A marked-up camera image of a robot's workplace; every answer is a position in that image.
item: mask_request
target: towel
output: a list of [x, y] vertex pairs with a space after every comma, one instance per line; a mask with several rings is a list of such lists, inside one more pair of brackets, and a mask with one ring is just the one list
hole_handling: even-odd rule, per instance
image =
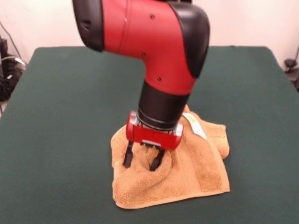
[[229, 154], [226, 127], [201, 120], [188, 106], [184, 112], [196, 118], [206, 139], [196, 135], [189, 121], [182, 116], [182, 140], [174, 151], [165, 152], [155, 171], [150, 171], [150, 163], [158, 150], [137, 143], [133, 145], [131, 166], [125, 168], [122, 164], [128, 145], [126, 127], [114, 134], [111, 139], [112, 188], [118, 207], [141, 209], [230, 191], [223, 163]]

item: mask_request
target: cable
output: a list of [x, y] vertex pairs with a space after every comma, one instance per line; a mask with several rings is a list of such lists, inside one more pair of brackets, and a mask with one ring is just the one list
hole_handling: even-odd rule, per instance
[[1, 59], [1, 61], [3, 62], [4, 60], [7, 60], [7, 59], [14, 59], [16, 60], [18, 63], [24, 65], [25, 67], [27, 67], [28, 65], [20, 58], [16, 57], [16, 56], [7, 56], [7, 57], [4, 57]]
[[295, 59], [294, 59], [294, 66], [295, 66], [295, 63], [296, 63], [296, 61], [297, 61], [297, 59], [298, 59], [298, 55], [299, 55], [299, 46], [298, 46], [298, 48], [297, 48], [297, 53], [296, 53], [296, 56], [295, 56]]
[[1, 23], [1, 21], [0, 21], [0, 26], [1, 26], [2, 29], [5, 31], [5, 33], [7, 33], [7, 35], [9, 36], [11, 42], [13, 43], [13, 46], [14, 46], [16, 52], [18, 53], [19, 58], [22, 58], [21, 55], [20, 55], [20, 53], [19, 53], [18, 48], [16, 47], [16, 45], [15, 45], [15, 43], [14, 43], [14, 41], [13, 41], [13, 38], [11, 37], [10, 33], [5, 29], [5, 27], [3, 26], [3, 24]]

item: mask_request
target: green tablecloth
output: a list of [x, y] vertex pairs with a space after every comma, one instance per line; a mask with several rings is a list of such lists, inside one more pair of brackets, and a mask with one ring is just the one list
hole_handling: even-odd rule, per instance
[[110, 139], [143, 77], [141, 61], [83, 47], [34, 53], [0, 119], [1, 224], [299, 222], [299, 94], [260, 47], [211, 47], [189, 100], [227, 125], [231, 192], [116, 207]]

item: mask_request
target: black cable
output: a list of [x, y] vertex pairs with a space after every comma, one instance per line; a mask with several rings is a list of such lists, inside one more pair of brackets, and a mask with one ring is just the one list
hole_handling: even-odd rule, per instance
[[21, 55], [20, 55], [20, 53], [19, 53], [18, 48], [16, 47], [16, 45], [15, 45], [15, 43], [14, 43], [14, 41], [13, 41], [13, 38], [11, 37], [10, 33], [5, 29], [5, 27], [3, 26], [3, 24], [1, 23], [1, 21], [0, 21], [0, 26], [1, 26], [2, 29], [5, 31], [5, 33], [7, 33], [7, 35], [9, 36], [11, 42], [13, 43], [13, 46], [14, 46], [16, 52], [18, 53], [19, 58], [22, 58]]
[[295, 56], [295, 59], [294, 59], [293, 67], [294, 67], [295, 64], [296, 64], [296, 61], [297, 61], [297, 59], [298, 59], [298, 55], [299, 55], [299, 46], [298, 46], [298, 48], [297, 48], [297, 53], [296, 53], [296, 56]]

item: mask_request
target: black joint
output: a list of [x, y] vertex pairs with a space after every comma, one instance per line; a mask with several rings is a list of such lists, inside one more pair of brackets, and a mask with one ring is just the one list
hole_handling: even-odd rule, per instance
[[169, 2], [176, 14], [184, 39], [188, 69], [199, 78], [210, 42], [210, 22], [200, 7], [185, 2]]

